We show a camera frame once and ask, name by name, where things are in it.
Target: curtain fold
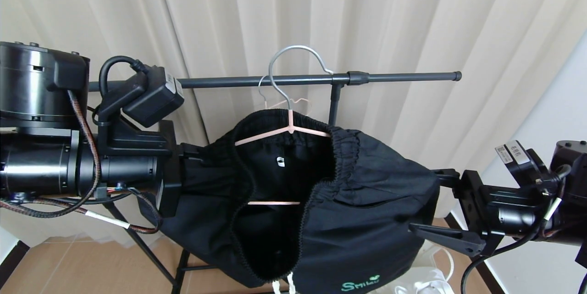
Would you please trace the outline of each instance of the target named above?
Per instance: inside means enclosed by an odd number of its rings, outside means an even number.
[[[337,125],[360,129],[428,168],[482,171],[541,97],[587,29],[587,0],[0,0],[0,39],[34,41],[92,60],[110,56],[166,67],[177,78],[258,76],[283,47],[303,44],[335,72],[463,72],[460,82],[345,87]],[[293,50],[277,75],[320,74]],[[132,72],[115,66],[109,79]],[[281,101],[263,87],[269,104]],[[327,121],[330,87],[285,87]],[[169,116],[179,142],[205,145],[262,109],[256,88],[186,91]],[[89,104],[99,96],[90,94]],[[308,104],[297,104],[306,113]],[[134,198],[118,203],[140,220]],[[443,191],[437,216],[454,206]],[[0,210],[0,225],[27,244],[86,232],[128,244],[113,225],[68,215],[31,220]]]

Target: clothes hanger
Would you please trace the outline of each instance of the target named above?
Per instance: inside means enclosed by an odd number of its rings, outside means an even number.
[[[283,127],[281,129],[275,129],[275,130],[269,131],[267,133],[261,133],[259,135],[255,135],[253,137],[249,137],[247,139],[241,139],[241,140],[235,142],[235,144],[234,144],[235,146],[243,145],[248,142],[256,141],[259,139],[264,139],[266,137],[278,135],[280,133],[285,133],[285,132],[294,133],[295,131],[299,131],[300,133],[309,133],[310,135],[317,135],[317,136],[321,136],[321,137],[330,137],[330,135],[328,133],[325,133],[323,131],[317,131],[317,130],[307,129],[307,128],[303,128],[303,127],[297,127],[296,125],[294,125],[294,111],[292,110],[291,100],[288,97],[288,95],[285,94],[285,92],[283,92],[283,90],[281,90],[277,86],[277,84],[275,83],[275,79],[273,79],[273,64],[275,63],[275,60],[277,60],[277,58],[281,54],[283,54],[285,51],[293,50],[294,48],[300,48],[300,49],[311,52],[312,54],[314,54],[314,56],[316,56],[316,59],[318,59],[318,62],[320,62],[320,66],[322,67],[322,70],[324,70],[325,72],[327,72],[331,75],[334,74],[333,71],[326,68],[324,61],[322,60],[322,58],[320,58],[320,55],[316,51],[314,51],[312,48],[307,47],[305,45],[292,45],[292,46],[289,46],[289,47],[284,48],[283,50],[277,52],[273,56],[273,58],[271,58],[271,61],[269,62],[269,79],[271,80],[271,85],[273,85],[273,87],[277,90],[277,92],[279,92],[285,98],[285,100],[288,102],[288,126]]]
[[[257,85],[257,89],[259,90],[259,94],[263,97],[263,101],[265,104],[265,109],[266,110],[272,110],[273,108],[276,108],[277,106],[281,105],[281,104],[285,104],[287,102],[287,100],[284,101],[280,101],[277,104],[274,104],[273,106],[267,106],[267,98],[265,97],[265,95],[262,93],[262,91],[260,90],[260,84],[263,82],[263,80],[267,77],[267,75],[264,75],[263,77],[260,78],[259,80],[259,84]],[[305,101],[308,102],[308,112],[306,113],[306,116],[310,116],[310,113],[312,112],[312,102],[309,99],[306,98],[300,98],[298,100],[294,100],[293,98],[289,98],[289,100],[291,100],[294,104],[297,104],[300,101]]]

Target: black baseboard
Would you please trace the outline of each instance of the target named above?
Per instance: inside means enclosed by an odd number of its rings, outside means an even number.
[[[18,263],[21,263],[22,258],[25,257],[29,248],[30,247],[24,242],[19,241],[8,253],[8,256],[6,256],[4,261],[2,261],[0,264],[0,289],[2,289],[2,286],[8,281],[8,277],[12,275],[13,271],[17,268]]]
[[[459,225],[457,220],[454,218],[452,213],[449,213],[449,216],[445,217],[444,220],[446,221],[446,223],[449,225],[450,228],[461,229],[461,226]],[[477,271],[479,271],[481,278],[483,278],[483,281],[487,285],[487,288],[489,288],[489,291],[491,292],[491,294],[505,294],[504,289],[501,288],[501,286],[499,285],[497,280],[495,280],[495,277],[493,277],[493,273],[491,273],[491,271],[489,271],[489,268],[487,267],[485,262],[478,265],[478,267],[476,267],[476,269],[477,269]]]

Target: tile floor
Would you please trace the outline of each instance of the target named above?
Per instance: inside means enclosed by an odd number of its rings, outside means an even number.
[[[445,226],[438,219],[435,225]],[[177,267],[182,248],[167,238],[151,246],[161,262],[172,271]],[[451,252],[455,260],[449,283],[459,292],[461,275],[470,260]],[[449,261],[437,254],[440,269],[448,272]],[[204,263],[190,257],[189,265]],[[0,294],[168,294],[171,286],[157,267],[137,247],[123,248],[116,242],[104,244],[89,238],[51,238],[31,248],[8,279]],[[271,292],[244,288],[219,270],[190,271],[185,274],[182,294],[251,294]],[[490,294],[480,275],[471,274],[468,294]]]

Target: robotic arm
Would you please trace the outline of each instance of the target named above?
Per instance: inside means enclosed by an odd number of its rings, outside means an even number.
[[[0,207],[56,217],[79,212],[82,204],[111,202],[113,193],[145,198],[141,192],[151,192],[154,213],[174,216],[189,160],[197,158],[196,146],[177,145],[173,123],[163,120],[183,103],[182,85],[162,67],[115,56],[101,67],[102,101],[94,109],[87,107],[89,62],[75,52],[34,43],[0,43],[0,128],[15,128],[0,135]],[[109,91],[108,71],[118,62],[129,64],[135,74]],[[97,135],[89,130],[86,108]],[[144,127],[159,123],[159,131],[138,129],[121,111]],[[517,141],[496,151],[520,188],[483,185],[476,171],[461,176],[454,169],[438,170],[442,185],[460,202],[468,231],[421,224],[411,224],[411,231],[480,256],[464,281],[484,259],[529,240],[580,246],[576,261],[587,267],[587,142],[559,141],[550,167]],[[43,213],[21,206],[30,202],[65,209]],[[517,242],[498,250],[505,236]],[[587,293],[583,283],[581,293]]]

